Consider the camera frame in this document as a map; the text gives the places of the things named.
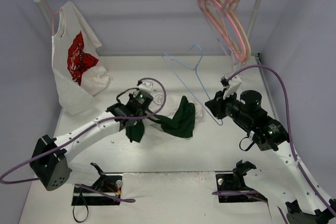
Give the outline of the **white and green t-shirt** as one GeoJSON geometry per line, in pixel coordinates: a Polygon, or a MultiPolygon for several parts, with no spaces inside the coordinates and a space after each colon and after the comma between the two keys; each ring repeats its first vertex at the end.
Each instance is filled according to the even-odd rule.
{"type": "Polygon", "coordinates": [[[126,128],[125,134],[131,142],[139,142],[145,134],[145,128],[152,126],[175,137],[191,138],[196,123],[202,117],[203,108],[195,99],[188,95],[169,94],[160,113],[126,128]]]}

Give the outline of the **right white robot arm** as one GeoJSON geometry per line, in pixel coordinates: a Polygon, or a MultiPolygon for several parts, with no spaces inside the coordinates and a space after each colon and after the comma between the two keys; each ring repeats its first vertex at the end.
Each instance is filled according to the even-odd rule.
{"type": "Polygon", "coordinates": [[[267,178],[249,161],[237,162],[233,184],[261,193],[286,215],[287,223],[328,223],[335,218],[335,199],[318,185],[295,154],[284,126],[261,108],[261,94],[247,90],[239,100],[236,93],[227,97],[224,94],[216,92],[206,107],[217,119],[232,119],[247,134],[251,145],[257,145],[278,168],[286,187],[267,178]]]}

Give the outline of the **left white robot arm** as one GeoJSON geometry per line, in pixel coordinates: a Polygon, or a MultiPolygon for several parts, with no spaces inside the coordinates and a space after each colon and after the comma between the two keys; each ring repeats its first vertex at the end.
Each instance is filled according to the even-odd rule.
{"type": "Polygon", "coordinates": [[[67,134],[51,138],[48,135],[38,139],[32,157],[38,159],[29,163],[47,191],[64,185],[75,171],[71,163],[85,149],[101,139],[116,134],[139,123],[145,116],[153,97],[143,90],[129,94],[126,104],[118,102],[87,124],[67,134]]]}

